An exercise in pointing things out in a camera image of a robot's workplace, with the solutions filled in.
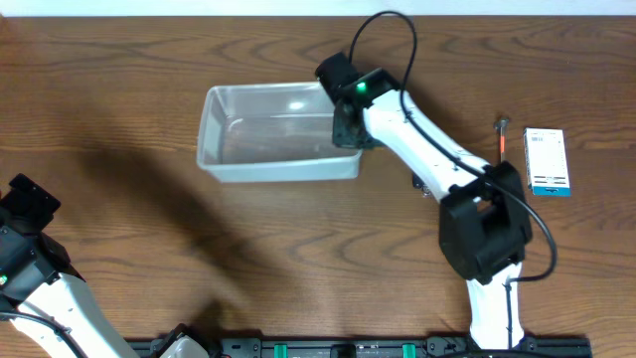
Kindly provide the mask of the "white blue tool box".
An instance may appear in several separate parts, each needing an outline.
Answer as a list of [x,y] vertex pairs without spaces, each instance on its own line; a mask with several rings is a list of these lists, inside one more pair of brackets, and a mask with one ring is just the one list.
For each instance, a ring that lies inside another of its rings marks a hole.
[[562,129],[524,130],[528,186],[535,196],[571,195]]

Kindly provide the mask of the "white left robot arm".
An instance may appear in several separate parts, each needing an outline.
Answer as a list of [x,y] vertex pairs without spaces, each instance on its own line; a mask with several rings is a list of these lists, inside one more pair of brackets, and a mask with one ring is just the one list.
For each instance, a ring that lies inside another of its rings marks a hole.
[[1,318],[52,357],[136,357],[60,243],[44,233],[61,203],[20,173],[1,198]]

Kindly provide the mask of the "clear plastic container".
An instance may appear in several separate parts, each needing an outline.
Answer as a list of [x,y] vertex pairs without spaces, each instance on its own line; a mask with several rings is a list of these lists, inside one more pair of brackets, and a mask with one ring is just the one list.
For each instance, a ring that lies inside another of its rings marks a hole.
[[333,144],[333,113],[317,82],[215,86],[196,162],[221,183],[355,179],[362,152]]

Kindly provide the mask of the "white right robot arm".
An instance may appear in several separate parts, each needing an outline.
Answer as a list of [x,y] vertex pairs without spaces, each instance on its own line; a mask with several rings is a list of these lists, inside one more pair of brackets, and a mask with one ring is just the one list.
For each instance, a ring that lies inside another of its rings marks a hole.
[[333,141],[352,148],[384,145],[418,176],[439,204],[439,246],[465,279],[470,337],[484,350],[524,338],[517,278],[532,237],[518,171],[490,165],[437,127],[387,71],[362,74],[338,53],[315,76],[333,102]]

